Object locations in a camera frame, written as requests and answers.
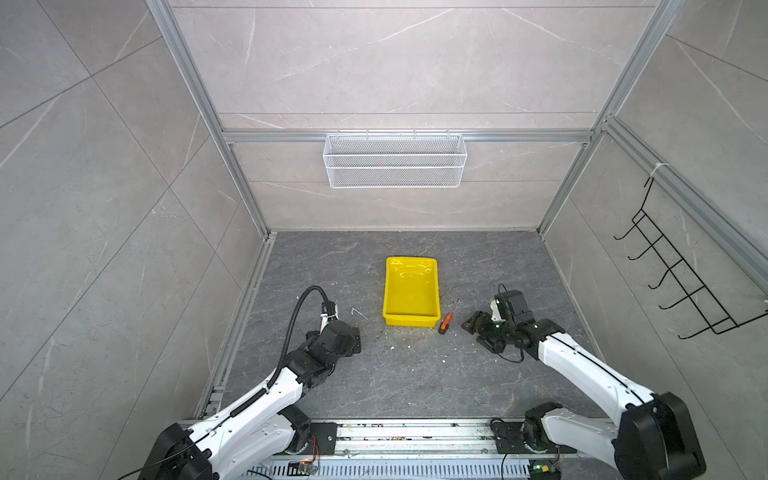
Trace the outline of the orange black screwdriver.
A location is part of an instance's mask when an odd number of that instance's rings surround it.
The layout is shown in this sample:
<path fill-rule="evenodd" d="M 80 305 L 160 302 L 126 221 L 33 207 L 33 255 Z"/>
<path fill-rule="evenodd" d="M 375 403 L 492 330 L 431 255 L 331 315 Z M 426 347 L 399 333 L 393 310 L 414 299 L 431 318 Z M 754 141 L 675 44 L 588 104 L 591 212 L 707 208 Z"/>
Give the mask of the orange black screwdriver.
<path fill-rule="evenodd" d="M 439 334 L 444 335 L 447 332 L 447 330 L 449 329 L 449 326 L 451 324 L 452 318 L 453 318 L 453 314 L 452 313 L 447 313 L 446 314 L 446 316 L 444 317 L 444 319 L 441 321 L 441 323 L 439 325 L 439 328 L 438 328 L 438 333 Z"/>

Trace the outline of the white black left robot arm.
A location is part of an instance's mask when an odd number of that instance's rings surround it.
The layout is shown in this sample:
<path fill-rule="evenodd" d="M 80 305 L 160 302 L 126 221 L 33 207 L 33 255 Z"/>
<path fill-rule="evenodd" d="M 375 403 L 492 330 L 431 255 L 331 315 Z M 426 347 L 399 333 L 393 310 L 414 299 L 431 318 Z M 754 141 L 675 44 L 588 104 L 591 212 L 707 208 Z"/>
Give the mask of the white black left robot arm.
<path fill-rule="evenodd" d="M 360 332 L 330 320 L 286 354 L 266 378 L 225 409 L 188 428 L 174 423 L 157 437 L 140 479 L 235 479 L 284 451 L 300 452 L 311 420 L 295 404 L 322 384 L 337 362 L 361 352 Z"/>

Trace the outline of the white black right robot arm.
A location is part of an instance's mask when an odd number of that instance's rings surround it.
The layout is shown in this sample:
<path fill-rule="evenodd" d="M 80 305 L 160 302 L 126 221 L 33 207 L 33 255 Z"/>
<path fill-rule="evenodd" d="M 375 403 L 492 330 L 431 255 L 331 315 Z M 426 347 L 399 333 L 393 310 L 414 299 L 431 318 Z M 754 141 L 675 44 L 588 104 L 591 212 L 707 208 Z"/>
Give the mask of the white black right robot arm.
<path fill-rule="evenodd" d="M 477 311 L 465 331 L 495 355 L 512 346 L 555 370 L 603 412 L 576 414 L 557 402 L 528 410 L 520 438 L 526 450 L 544 454 L 569 447 L 616 469 L 625 479 L 695 479 L 706 460 L 685 402 L 657 394 L 630 380 L 582 348 L 555 322 L 544 319 L 496 321 Z"/>

